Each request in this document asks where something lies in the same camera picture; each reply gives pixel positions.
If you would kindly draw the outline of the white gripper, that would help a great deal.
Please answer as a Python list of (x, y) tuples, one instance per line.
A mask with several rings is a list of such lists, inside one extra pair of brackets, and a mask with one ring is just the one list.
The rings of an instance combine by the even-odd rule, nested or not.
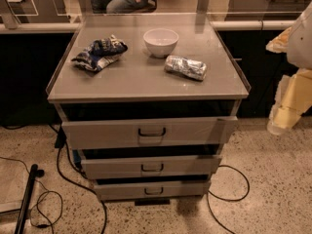
[(275, 95), (267, 131), (275, 136), (288, 132), (312, 106), (312, 70), (298, 69), (283, 75)]

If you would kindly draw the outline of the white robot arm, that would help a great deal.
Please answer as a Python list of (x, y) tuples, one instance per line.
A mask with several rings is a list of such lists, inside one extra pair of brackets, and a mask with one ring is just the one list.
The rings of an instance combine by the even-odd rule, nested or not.
[(312, 2), (291, 27), (266, 45), (266, 49), (286, 53), (288, 63), (297, 67), (294, 75), (282, 76), (269, 114), (267, 131), (280, 136), (312, 107)]

